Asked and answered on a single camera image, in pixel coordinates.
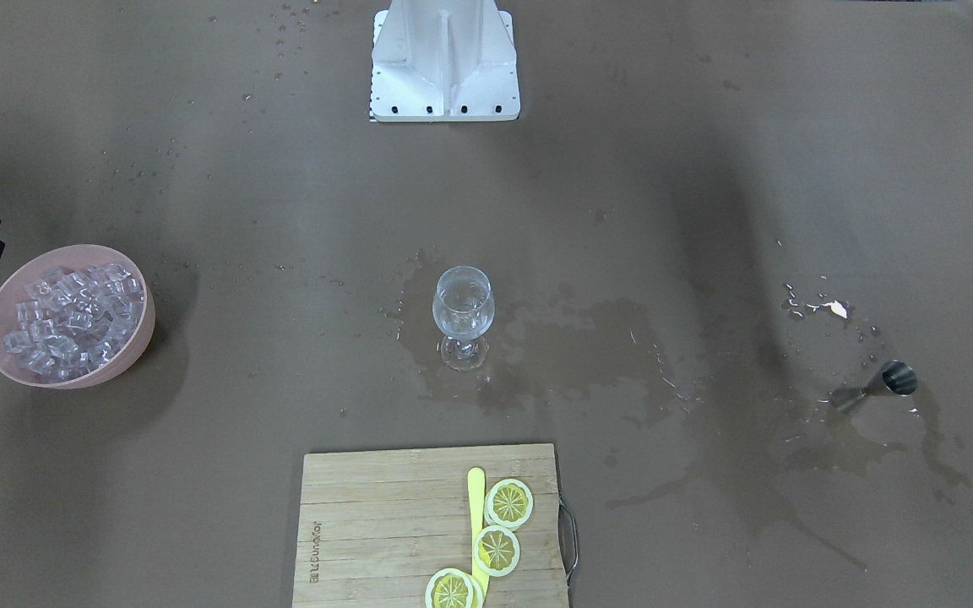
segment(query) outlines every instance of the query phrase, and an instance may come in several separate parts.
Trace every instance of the bamboo cutting board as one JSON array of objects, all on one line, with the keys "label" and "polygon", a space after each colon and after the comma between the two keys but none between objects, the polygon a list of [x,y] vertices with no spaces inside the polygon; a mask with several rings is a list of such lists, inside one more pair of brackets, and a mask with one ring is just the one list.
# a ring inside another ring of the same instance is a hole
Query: bamboo cutting board
[{"label": "bamboo cutting board", "polygon": [[568,608],[550,443],[306,455],[292,604],[421,608],[437,570],[470,573],[472,466],[486,471],[487,490],[516,477],[535,497],[517,530],[517,569],[491,578],[484,608]]}]

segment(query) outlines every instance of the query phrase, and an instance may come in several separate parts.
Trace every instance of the lemon slice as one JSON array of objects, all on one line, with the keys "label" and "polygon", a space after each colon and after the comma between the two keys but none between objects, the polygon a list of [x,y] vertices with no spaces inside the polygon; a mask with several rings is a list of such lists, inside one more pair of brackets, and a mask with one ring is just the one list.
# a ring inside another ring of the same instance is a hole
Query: lemon slice
[{"label": "lemon slice", "polygon": [[532,516],[532,490],[521,480],[501,480],[486,493],[487,522],[516,530]]},{"label": "lemon slice", "polygon": [[487,594],[483,592],[483,586],[476,581],[475,577],[468,576],[471,586],[476,590],[476,599],[472,601],[471,608],[483,608],[483,601],[487,601]]},{"label": "lemon slice", "polygon": [[476,565],[492,577],[503,577],[511,573],[520,562],[520,543],[517,535],[509,528],[487,526],[476,536],[472,546]]},{"label": "lemon slice", "polygon": [[467,573],[456,568],[437,570],[426,585],[426,608],[475,608],[474,585]]}]

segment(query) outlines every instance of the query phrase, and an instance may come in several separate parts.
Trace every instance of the bowl of ice cubes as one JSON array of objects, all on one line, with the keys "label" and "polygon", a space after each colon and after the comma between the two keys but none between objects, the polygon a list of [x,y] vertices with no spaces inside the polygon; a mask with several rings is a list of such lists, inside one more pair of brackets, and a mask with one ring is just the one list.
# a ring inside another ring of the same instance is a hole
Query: bowl of ice cubes
[{"label": "bowl of ice cubes", "polygon": [[0,287],[0,372],[27,386],[86,388],[144,353],[155,326],[145,277],[122,253],[71,245]]}]

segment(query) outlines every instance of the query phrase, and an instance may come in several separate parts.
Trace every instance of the water spill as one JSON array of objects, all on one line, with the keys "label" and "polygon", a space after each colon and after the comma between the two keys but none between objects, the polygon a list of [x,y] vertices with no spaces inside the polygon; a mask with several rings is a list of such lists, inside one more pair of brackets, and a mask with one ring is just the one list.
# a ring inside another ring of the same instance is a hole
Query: water spill
[{"label": "water spill", "polygon": [[422,369],[425,398],[452,403],[452,396],[460,395],[484,411],[505,411],[547,407],[557,394],[587,397],[594,386],[636,381],[645,389],[644,419],[630,416],[634,426],[652,426],[671,415],[668,405],[678,396],[666,377],[673,370],[663,362],[667,357],[644,305],[610,300],[571,307],[571,285],[558,285],[541,301],[511,301],[500,285],[497,318],[486,334],[490,355],[479,370],[458,373],[440,361],[441,334],[430,307],[438,277],[449,264],[424,251],[413,264],[398,308],[383,315],[400,323],[400,343]]},{"label": "water spill", "polygon": [[966,473],[941,461],[941,446],[945,442],[945,436],[941,432],[941,405],[930,388],[926,384],[920,384],[911,399],[914,399],[922,425],[926,428],[926,435],[922,436],[922,458],[926,461],[926,466],[950,486],[970,487],[970,477]]}]

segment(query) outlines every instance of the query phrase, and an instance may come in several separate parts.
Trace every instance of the yellow plastic stick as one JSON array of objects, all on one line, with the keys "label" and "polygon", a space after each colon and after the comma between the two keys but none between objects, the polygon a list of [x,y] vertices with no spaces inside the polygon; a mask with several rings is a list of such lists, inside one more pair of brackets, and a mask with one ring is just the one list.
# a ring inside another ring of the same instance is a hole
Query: yellow plastic stick
[{"label": "yellow plastic stick", "polygon": [[490,574],[484,573],[476,565],[475,541],[476,536],[483,529],[483,500],[487,496],[487,474],[478,466],[468,470],[468,512],[471,516],[471,577],[483,588],[483,604],[487,603],[487,585],[490,585]]}]

